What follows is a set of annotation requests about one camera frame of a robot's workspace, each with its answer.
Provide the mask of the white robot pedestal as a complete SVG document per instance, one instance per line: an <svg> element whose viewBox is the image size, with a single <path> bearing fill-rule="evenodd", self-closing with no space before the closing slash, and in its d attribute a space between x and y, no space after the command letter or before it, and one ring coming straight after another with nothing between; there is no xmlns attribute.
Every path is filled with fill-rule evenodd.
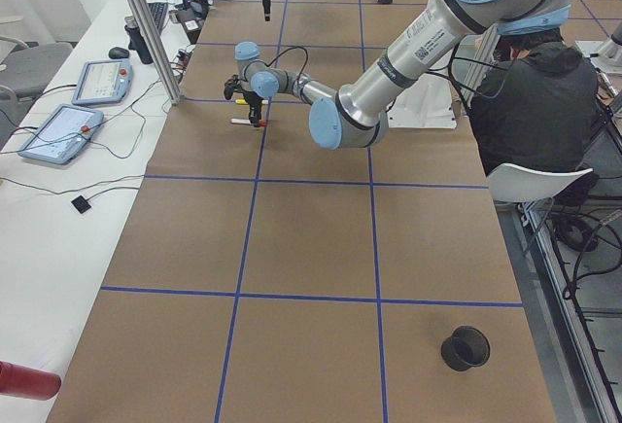
<svg viewBox="0 0 622 423"><path fill-rule="evenodd" d="M449 81L449 50L435 64L432 73L422 75L402 92L387 111L390 128L455 129L461 113L460 99Z"/></svg>

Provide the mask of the seated person in black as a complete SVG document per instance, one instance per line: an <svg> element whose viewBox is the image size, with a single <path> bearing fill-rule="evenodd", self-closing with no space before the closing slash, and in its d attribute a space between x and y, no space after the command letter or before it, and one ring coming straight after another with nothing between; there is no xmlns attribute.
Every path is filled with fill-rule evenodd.
<svg viewBox="0 0 622 423"><path fill-rule="evenodd" d="M488 70L467 113L484 172L573 172L597 115L596 69L558 28L501 39L512 57Z"/></svg>

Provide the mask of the red bottle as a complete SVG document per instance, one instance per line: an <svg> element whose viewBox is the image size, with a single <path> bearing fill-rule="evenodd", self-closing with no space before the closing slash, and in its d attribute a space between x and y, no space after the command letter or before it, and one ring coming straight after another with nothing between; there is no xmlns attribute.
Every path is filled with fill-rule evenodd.
<svg viewBox="0 0 622 423"><path fill-rule="evenodd" d="M17 398L46 401L61 386L59 375L8 362L1 363L1 394Z"/></svg>

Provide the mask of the black keyboard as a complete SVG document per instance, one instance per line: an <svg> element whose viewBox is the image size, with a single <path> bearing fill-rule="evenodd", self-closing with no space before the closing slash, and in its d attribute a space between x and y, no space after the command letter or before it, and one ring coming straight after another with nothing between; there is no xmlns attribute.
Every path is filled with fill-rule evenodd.
<svg viewBox="0 0 622 423"><path fill-rule="evenodd" d="M148 8L155 23L158 32L164 29L168 18L169 5L166 2L149 2Z"/></svg>

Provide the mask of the teach pendant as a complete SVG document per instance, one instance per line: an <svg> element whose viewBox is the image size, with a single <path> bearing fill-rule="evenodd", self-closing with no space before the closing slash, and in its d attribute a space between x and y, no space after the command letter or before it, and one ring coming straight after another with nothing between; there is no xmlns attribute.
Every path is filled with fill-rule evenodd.
<svg viewBox="0 0 622 423"><path fill-rule="evenodd" d="M75 158L104 121L95 109L59 105L23 143L17 154L25 159L64 165Z"/></svg>
<svg viewBox="0 0 622 423"><path fill-rule="evenodd" d="M120 103L129 92L132 79L132 66L126 58L86 62L72 103L79 106Z"/></svg>

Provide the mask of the grey office chair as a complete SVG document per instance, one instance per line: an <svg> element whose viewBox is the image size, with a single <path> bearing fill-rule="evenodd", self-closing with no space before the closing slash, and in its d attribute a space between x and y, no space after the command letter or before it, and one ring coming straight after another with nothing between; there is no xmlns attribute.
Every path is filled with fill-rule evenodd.
<svg viewBox="0 0 622 423"><path fill-rule="evenodd" d="M66 42L29 47L17 38L2 36L1 40L15 45L3 60L6 68L1 71L2 100L18 100L42 93L73 51Z"/></svg>

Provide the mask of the far teach pendant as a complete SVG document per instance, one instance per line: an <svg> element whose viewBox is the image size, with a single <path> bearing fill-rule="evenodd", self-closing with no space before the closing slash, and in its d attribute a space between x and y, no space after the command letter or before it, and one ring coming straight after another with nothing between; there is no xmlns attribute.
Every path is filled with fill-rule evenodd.
<svg viewBox="0 0 622 423"><path fill-rule="evenodd" d="M72 103L79 106L120 103L129 92L132 79L132 66L126 58L86 62Z"/></svg>

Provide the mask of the yellow marker pen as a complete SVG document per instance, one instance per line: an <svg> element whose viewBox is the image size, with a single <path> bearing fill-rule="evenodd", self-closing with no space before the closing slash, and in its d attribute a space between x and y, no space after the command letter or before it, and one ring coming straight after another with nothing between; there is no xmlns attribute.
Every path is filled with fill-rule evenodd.
<svg viewBox="0 0 622 423"><path fill-rule="evenodd" d="M235 100L235 103L236 103L237 105L249 105L249 103L248 103L245 99L236 99L236 100ZM268 100L265 100L265 99L263 99L263 100L261 101L261 104L262 104L262 105L267 105L268 103L269 103L269 101L268 101Z"/></svg>

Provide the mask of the black computer mouse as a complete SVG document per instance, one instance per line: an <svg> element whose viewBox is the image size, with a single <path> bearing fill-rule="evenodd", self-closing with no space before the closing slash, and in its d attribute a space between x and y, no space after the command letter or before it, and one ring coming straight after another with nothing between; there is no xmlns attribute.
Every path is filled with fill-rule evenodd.
<svg viewBox="0 0 622 423"><path fill-rule="evenodd" d="M108 57L110 59L126 59L130 57L130 52L129 50L121 47L113 47L109 49Z"/></svg>

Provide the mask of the white chair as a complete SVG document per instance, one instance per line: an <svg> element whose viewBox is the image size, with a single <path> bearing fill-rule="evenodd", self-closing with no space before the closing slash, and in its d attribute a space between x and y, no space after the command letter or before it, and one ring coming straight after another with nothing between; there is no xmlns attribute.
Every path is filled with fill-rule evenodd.
<svg viewBox="0 0 622 423"><path fill-rule="evenodd" d="M530 212L545 199L553 200L561 191L592 168L573 172L544 172L513 163L502 163L487 176L487 185L498 213L513 213L522 208L529 221Z"/></svg>

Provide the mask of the near black mesh cup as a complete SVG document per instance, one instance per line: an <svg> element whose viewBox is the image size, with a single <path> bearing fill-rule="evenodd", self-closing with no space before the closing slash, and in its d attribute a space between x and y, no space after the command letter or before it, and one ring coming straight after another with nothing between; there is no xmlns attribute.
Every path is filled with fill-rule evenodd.
<svg viewBox="0 0 622 423"><path fill-rule="evenodd" d="M484 366L491 353L487 337L471 326L460 326L441 344L441 358L452 370L466 371Z"/></svg>

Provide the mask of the aluminium frame post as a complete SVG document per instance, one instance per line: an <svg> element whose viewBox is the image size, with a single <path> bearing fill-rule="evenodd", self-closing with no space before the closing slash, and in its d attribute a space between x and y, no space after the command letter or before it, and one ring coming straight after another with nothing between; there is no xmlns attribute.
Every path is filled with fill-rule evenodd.
<svg viewBox="0 0 622 423"><path fill-rule="evenodd" d="M159 31L149 10L147 0L127 0L127 3L138 23L141 35L153 60L155 70L171 104L179 104L182 99L179 84L160 40Z"/></svg>

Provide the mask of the small black sensor box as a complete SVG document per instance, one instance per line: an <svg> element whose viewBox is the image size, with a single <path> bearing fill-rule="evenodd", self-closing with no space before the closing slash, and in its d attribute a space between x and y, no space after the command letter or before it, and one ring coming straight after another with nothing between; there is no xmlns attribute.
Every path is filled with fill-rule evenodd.
<svg viewBox="0 0 622 423"><path fill-rule="evenodd" d="M72 199L71 204L80 214L86 213L86 211L91 208L88 200L82 195L76 196L74 199Z"/></svg>

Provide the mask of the red marker pen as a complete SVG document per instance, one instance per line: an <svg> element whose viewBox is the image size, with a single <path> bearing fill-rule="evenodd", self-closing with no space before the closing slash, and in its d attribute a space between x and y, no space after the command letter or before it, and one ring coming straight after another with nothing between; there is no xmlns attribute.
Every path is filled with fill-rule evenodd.
<svg viewBox="0 0 622 423"><path fill-rule="evenodd" d="M267 121L266 120L259 120L257 123L252 123L250 120L248 119L230 119L229 121L231 124L236 124L236 125L248 125L248 126L252 126L252 127L266 127L267 126Z"/></svg>

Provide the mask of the dark water bottle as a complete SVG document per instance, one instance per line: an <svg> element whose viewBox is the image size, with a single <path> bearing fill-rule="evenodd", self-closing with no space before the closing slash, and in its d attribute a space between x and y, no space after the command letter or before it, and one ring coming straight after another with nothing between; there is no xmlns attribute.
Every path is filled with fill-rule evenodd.
<svg viewBox="0 0 622 423"><path fill-rule="evenodd" d="M124 22L124 30L130 39L131 48L137 52L143 64L152 64L152 56L136 19L134 16L128 16L124 18Z"/></svg>

